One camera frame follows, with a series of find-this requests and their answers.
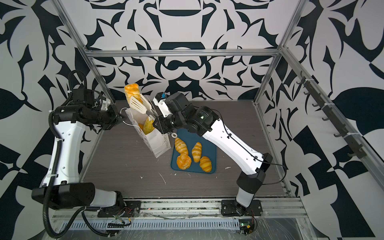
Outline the white paper bag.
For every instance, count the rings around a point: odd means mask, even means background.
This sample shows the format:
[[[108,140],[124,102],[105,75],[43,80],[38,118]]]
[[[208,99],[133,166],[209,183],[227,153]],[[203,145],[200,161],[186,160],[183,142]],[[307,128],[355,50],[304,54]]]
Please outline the white paper bag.
[[[144,125],[145,120],[148,118],[146,114],[141,114],[132,108],[126,107],[120,110],[120,113],[122,112],[124,112],[131,121],[129,125],[135,128],[140,138],[144,141],[155,158],[160,157],[162,154],[171,149],[171,143],[167,134],[163,135],[157,129],[154,129],[151,133],[145,134],[140,128],[139,124]]]

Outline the metal tongs white tips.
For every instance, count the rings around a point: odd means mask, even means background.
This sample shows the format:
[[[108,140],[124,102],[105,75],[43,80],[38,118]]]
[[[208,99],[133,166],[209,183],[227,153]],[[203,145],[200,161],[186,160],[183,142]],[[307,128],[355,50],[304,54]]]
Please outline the metal tongs white tips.
[[[140,102],[140,100],[138,100],[134,96],[130,97],[128,100],[130,107],[141,114],[148,115],[151,118],[151,120],[155,120],[156,117],[158,116],[156,110],[152,108],[152,105],[150,104],[150,102],[142,94],[140,94],[140,98],[142,102]],[[163,115],[164,118],[171,115],[171,112],[168,106],[166,105],[165,100],[158,101],[154,99],[154,103],[155,103],[155,106],[157,106],[160,109],[161,114]]]

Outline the small striped bread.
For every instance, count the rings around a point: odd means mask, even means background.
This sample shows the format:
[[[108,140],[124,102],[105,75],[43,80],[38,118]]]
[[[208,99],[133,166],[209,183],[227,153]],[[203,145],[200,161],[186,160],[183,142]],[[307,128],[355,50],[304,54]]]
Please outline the small striped bread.
[[[134,97],[140,103],[143,103],[143,101],[141,99],[141,95],[140,95],[141,93],[140,93],[140,89],[139,89],[138,84],[126,85],[124,90],[125,90],[125,95],[126,95],[126,99],[127,99],[128,104],[130,104],[130,102],[131,102],[131,97]]]

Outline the round flaky pastry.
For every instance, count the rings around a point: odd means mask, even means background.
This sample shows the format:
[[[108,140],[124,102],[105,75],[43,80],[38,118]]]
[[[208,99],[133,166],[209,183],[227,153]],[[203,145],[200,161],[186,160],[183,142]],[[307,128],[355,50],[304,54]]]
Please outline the round flaky pastry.
[[[177,157],[177,166],[181,170],[186,170],[188,169],[192,164],[192,159],[189,157],[189,155],[185,153],[181,153]]]

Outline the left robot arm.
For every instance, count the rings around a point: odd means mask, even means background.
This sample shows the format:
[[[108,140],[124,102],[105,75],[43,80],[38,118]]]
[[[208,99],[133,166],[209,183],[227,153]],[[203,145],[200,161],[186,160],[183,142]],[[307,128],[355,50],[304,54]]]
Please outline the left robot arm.
[[[96,207],[116,212],[124,208],[119,191],[99,190],[93,183],[82,183],[78,170],[81,142],[87,126],[101,125],[111,129],[119,116],[112,107],[94,109],[83,104],[57,107],[49,115],[49,126],[55,143],[49,170],[32,199],[43,205],[43,211],[75,207]]]

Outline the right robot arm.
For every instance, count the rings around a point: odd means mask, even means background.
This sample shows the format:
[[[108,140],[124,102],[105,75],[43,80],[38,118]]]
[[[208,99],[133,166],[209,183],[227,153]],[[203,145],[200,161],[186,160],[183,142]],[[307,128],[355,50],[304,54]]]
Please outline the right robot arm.
[[[256,192],[264,184],[272,156],[261,154],[238,138],[224,123],[219,113],[209,107],[195,107],[191,103],[181,107],[155,104],[155,127],[162,133],[185,129],[216,145],[242,170],[237,179],[237,206],[248,208]]]

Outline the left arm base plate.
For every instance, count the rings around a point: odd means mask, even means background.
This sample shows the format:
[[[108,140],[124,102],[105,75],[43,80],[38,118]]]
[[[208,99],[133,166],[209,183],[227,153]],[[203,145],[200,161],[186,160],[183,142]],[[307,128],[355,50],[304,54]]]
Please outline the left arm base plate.
[[[102,208],[98,212],[98,218],[112,218],[116,215],[122,218],[130,218],[141,211],[141,201],[125,201],[121,206]]]

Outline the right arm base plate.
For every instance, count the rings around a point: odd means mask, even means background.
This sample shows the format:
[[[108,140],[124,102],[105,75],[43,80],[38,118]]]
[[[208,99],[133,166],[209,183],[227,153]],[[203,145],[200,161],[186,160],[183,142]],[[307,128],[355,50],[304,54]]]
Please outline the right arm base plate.
[[[221,201],[221,215],[224,217],[255,216],[259,217],[263,213],[263,208],[259,200],[253,200],[246,208],[235,200]]]

